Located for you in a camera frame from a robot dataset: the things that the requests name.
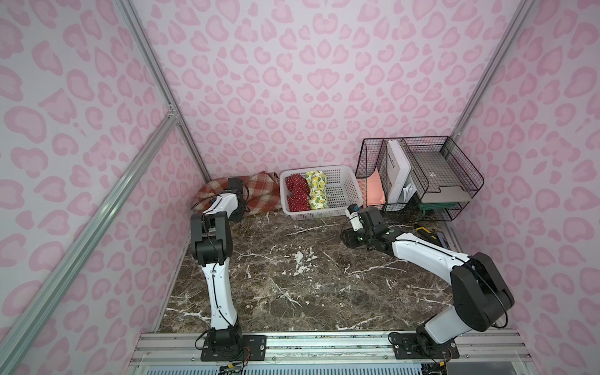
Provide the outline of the red polka dot skirt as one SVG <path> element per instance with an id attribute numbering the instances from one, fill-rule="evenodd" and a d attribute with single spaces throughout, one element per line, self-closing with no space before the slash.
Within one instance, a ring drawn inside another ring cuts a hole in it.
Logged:
<path id="1" fill-rule="evenodd" d="M 311 210 L 309 204 L 310 188 L 306 178 L 298 173 L 294 173 L 285 178 L 285 184 L 288 190 L 287 205 L 290 212 L 303 212 Z"/>

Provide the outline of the lemon print skirt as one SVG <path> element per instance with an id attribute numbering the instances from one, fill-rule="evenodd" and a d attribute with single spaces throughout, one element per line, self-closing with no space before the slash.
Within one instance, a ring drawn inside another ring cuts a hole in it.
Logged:
<path id="1" fill-rule="evenodd" d="M 328 209 L 327 184 L 328 177 L 322 170 L 311 170 L 306 173 L 309 185 L 309 206 L 312 210 Z"/>

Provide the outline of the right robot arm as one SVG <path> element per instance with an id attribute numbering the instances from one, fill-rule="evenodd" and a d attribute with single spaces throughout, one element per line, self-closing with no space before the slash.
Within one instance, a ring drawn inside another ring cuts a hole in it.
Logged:
<path id="1" fill-rule="evenodd" d="M 482 252 L 468 256 L 389 227 L 379 209 L 348 206 L 352 225 L 341 239 L 348 248 L 378 251 L 413 263 L 445 281 L 452 305 L 417 328 L 416 346 L 432 351 L 469 331 L 484 332 L 507 318 L 515 299 L 492 258 Z"/>

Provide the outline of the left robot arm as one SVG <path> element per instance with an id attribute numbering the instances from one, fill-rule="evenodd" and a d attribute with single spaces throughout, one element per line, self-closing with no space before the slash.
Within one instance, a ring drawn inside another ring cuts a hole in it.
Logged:
<path id="1" fill-rule="evenodd" d="M 211 328 L 223 331 L 238 322 L 231 295 L 229 266 L 233 254 L 231 221 L 242 220 L 246 208 L 244 183 L 230 178 L 227 188 L 212 200 L 211 206 L 191 218 L 191 251 L 200 265 L 209 292 Z"/>

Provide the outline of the red plaid skirt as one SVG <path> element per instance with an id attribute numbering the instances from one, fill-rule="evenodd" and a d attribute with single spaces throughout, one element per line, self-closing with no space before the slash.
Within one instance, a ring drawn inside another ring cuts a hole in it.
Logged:
<path id="1" fill-rule="evenodd" d="M 247 202 L 249 215 L 268 213 L 282 208 L 280 178 L 276 173 L 259 172 L 242 176 L 242 198 Z M 211 206 L 211 200 L 228 187 L 228 178 L 221 177 L 201 187 L 195 195 L 192 209 L 202 212 Z"/>

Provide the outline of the pink folder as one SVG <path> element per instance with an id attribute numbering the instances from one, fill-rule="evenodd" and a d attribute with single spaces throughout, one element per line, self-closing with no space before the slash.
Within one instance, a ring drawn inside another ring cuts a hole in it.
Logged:
<path id="1" fill-rule="evenodd" d="M 366 204 L 367 206 L 382 206 L 386 197 L 378 169 L 366 179 Z"/>

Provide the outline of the yellow black utility knife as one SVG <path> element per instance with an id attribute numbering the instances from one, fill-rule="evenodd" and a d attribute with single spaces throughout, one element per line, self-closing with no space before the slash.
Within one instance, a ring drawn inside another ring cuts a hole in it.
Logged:
<path id="1" fill-rule="evenodd" d="M 432 231 L 418 224 L 414 226 L 414 231 L 422 239 L 439 247 L 450 249 L 449 243 L 441 231 Z"/>

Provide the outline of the white plastic basket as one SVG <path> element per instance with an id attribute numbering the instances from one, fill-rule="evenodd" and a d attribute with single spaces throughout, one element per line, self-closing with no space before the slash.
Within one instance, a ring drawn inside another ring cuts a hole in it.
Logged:
<path id="1" fill-rule="evenodd" d="M 343 216 L 349 206 L 363 205 L 359 182 L 347 166 L 287 170 L 280 178 L 281 205 L 293 220 Z"/>

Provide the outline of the white book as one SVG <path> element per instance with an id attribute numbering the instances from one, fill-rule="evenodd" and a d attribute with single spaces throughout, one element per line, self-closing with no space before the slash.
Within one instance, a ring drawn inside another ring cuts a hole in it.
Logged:
<path id="1" fill-rule="evenodd" d="M 385 167 L 383 187 L 387 204 L 405 204 L 408 201 L 406 182 L 411 172 L 411 164 L 400 141 L 387 141 L 382 166 Z"/>

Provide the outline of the grey paper tray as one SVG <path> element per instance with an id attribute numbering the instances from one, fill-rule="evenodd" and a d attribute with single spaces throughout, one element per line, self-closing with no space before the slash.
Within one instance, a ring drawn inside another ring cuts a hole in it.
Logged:
<path id="1" fill-rule="evenodd" d="M 452 156 L 443 156 L 440 152 L 415 152 L 409 156 L 422 203 L 468 203 L 478 191 L 469 174 Z"/>

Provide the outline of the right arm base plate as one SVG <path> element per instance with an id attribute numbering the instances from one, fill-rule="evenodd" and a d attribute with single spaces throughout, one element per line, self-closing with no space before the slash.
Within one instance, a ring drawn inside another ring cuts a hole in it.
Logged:
<path id="1" fill-rule="evenodd" d="M 427 336 L 426 332 L 400 333 L 393 331 L 387 340 L 392 346 L 395 359 L 459 359 L 460 354 L 456 342 L 452 339 L 438 344 Z"/>

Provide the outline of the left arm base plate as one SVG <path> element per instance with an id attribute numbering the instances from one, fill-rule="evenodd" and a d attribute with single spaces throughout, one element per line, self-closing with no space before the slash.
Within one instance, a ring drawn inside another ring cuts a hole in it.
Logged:
<path id="1" fill-rule="evenodd" d="M 224 330 L 211 328 L 195 341 L 203 362 L 258 362 L 264 361 L 267 349 L 267 336 L 242 334 L 238 328 Z"/>

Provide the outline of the aluminium frame rail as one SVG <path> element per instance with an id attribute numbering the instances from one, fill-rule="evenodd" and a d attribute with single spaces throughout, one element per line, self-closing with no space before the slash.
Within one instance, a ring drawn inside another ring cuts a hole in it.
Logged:
<path id="1" fill-rule="evenodd" d="M 198 334 L 143 334 L 128 374 L 536 374 L 514 330 L 457 337 L 433 359 L 399 359 L 387 331 L 271 332 L 251 360 L 208 362 Z"/>

